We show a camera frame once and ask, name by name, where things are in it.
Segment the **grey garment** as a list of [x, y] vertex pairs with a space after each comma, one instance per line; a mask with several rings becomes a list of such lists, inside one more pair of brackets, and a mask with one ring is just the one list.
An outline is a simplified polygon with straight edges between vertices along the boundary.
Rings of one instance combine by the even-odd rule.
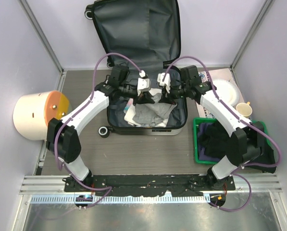
[[166, 127], [176, 103], [161, 103], [162, 95], [155, 94], [154, 103], [136, 104], [133, 121], [142, 127]]

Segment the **white towel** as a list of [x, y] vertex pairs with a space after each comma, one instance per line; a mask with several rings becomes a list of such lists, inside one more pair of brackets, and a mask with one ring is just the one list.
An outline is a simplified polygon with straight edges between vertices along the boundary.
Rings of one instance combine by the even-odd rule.
[[[151, 93], [153, 96], [161, 92], [162, 92], [161, 89], [150, 89], [149, 90], [149, 93]], [[133, 121], [133, 117], [135, 115], [135, 105], [133, 105], [133, 99], [130, 99], [126, 106], [128, 110], [124, 111], [125, 112], [124, 120], [132, 126], [142, 127], [140, 124], [137, 124]]]

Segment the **purple garment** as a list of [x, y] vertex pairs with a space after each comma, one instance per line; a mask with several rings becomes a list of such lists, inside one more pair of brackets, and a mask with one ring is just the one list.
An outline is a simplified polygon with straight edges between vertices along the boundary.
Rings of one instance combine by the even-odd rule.
[[197, 132], [198, 159], [218, 162], [224, 156], [219, 129], [213, 123], [201, 123]]

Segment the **black garment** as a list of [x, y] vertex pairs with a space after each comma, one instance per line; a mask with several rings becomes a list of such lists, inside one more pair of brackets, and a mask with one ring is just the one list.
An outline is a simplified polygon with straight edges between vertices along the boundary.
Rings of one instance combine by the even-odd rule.
[[[197, 158], [199, 161], [219, 162], [225, 156], [229, 136], [223, 126], [215, 121], [203, 122], [197, 126]], [[274, 151], [265, 142], [265, 152], [254, 160], [259, 164], [274, 164]], [[275, 173], [276, 167], [250, 166], [262, 172]]]

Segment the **black white astronaut suitcase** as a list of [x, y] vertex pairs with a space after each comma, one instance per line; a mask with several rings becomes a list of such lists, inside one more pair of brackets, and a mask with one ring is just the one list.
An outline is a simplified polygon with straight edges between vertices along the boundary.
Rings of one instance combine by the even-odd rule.
[[[107, 65], [128, 66], [125, 80], [135, 84], [137, 67], [143, 69], [156, 89], [157, 75], [168, 72], [173, 83], [181, 81], [180, 71], [172, 63], [181, 53], [180, 14], [175, 0], [97, 0], [85, 9], [92, 20], [105, 52]], [[163, 124], [136, 125], [125, 120], [127, 96], [110, 98], [107, 120], [117, 133], [176, 135], [187, 121], [187, 102], [177, 99], [176, 107]]]

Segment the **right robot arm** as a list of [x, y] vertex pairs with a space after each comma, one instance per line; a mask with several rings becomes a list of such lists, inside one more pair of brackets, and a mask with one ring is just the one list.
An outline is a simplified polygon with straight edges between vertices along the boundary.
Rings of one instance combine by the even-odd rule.
[[180, 76], [181, 84], [171, 86], [169, 73], [158, 74], [157, 82], [162, 87], [163, 96], [170, 100], [195, 100], [215, 116], [229, 136], [224, 157], [207, 171], [207, 186], [212, 190], [218, 190], [232, 172], [263, 155], [264, 127], [260, 122], [252, 123], [221, 100], [211, 81], [202, 82], [196, 66], [182, 68]]

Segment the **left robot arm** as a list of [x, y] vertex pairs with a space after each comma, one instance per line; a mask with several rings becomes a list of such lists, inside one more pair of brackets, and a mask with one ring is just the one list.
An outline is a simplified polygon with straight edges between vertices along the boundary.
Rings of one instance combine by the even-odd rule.
[[54, 154], [58, 167], [65, 167], [69, 171], [81, 192], [87, 192], [93, 184], [93, 174], [80, 156], [81, 131], [109, 106], [110, 98], [123, 96], [135, 99], [150, 90], [151, 83], [144, 71], [139, 72], [135, 86], [126, 84], [128, 74], [128, 67], [114, 67], [106, 80], [96, 85], [77, 108], [61, 119], [53, 118], [48, 123], [46, 148]]

